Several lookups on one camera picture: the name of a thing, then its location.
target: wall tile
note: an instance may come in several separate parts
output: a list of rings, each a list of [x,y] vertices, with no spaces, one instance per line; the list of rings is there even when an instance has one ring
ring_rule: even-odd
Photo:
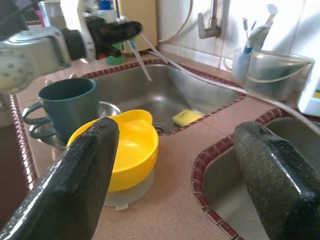
[[[181,46],[173,45],[169,43],[160,43],[158,48],[159,50],[181,56]]]
[[[158,39],[166,39],[177,32],[183,22],[183,5],[186,0],[156,0]],[[181,45],[181,37],[168,43]]]
[[[255,20],[256,27],[265,23],[269,16],[267,4],[274,4],[278,14],[273,19],[263,49],[289,53],[304,3],[305,0],[231,0],[222,55],[242,48],[246,43],[242,18],[248,19],[249,28]]]
[[[220,26],[221,28],[221,35],[215,40],[216,56],[223,55],[223,46],[224,46],[226,32],[227,32],[230,4],[231,4],[231,0],[218,0],[217,18],[218,18],[218,26]]]
[[[189,1],[183,3],[183,15],[185,16],[189,10]],[[187,49],[200,51],[206,54],[215,54],[216,38],[210,37],[200,39],[198,34],[198,13],[203,14],[204,23],[208,27],[209,18],[212,13],[212,0],[195,0],[193,9],[188,23],[182,33],[181,46]]]
[[[320,2],[307,0],[293,41],[291,53],[320,61]]]
[[[215,68],[220,67],[221,58],[212,54],[195,51],[189,48],[181,48],[181,57],[194,60],[196,62],[213,66]]]

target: countertop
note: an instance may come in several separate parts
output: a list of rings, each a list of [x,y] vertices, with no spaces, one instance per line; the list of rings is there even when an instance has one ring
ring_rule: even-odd
[[[170,53],[164,55],[179,64],[211,74],[226,80],[229,72],[203,65]],[[144,54],[144,60],[155,59]],[[124,63],[136,62],[126,57]],[[80,61],[72,67],[36,79],[29,88],[16,95],[19,111],[37,102],[37,94],[45,86],[46,80],[59,81],[70,74],[78,76],[89,72],[110,68],[104,60],[84,64]],[[155,181],[150,191],[140,200],[129,205],[124,211],[103,207],[95,240],[229,240],[231,239],[207,217],[198,204],[191,187],[193,164],[204,149],[231,135],[234,128],[245,121],[253,121],[275,106],[246,96],[243,100],[224,108],[204,120],[172,135],[159,137],[159,154],[155,165]],[[23,125],[26,133],[29,129]],[[27,134],[26,145],[33,158],[36,175],[41,176],[62,153]]]

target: yellow bowl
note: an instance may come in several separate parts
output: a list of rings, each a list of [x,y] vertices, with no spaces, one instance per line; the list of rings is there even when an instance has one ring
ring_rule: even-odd
[[[149,175],[158,156],[159,137],[148,111],[130,110],[109,118],[119,127],[119,143],[108,188],[109,192],[117,192],[132,188]],[[98,120],[92,120],[76,130],[67,145]]]

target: metal bowl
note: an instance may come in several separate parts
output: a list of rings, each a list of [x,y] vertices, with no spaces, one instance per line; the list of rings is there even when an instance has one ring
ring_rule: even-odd
[[[99,103],[99,116],[108,117],[108,116],[115,116],[121,113],[121,110],[114,104],[106,101],[100,101]],[[53,123],[49,122],[45,125],[40,126],[38,129],[35,130],[36,133],[47,132],[53,128]],[[61,141],[56,135],[51,137],[45,138],[38,138],[39,142],[50,145],[57,149],[65,149],[67,144]]]

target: faucet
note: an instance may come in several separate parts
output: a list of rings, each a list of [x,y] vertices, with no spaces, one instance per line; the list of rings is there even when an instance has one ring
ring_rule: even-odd
[[[213,0],[212,16],[209,19],[209,28],[206,28],[204,16],[202,12],[198,14],[198,31],[201,39],[207,39],[211,37],[219,37],[221,28],[217,24],[217,11],[218,11],[218,0]]]

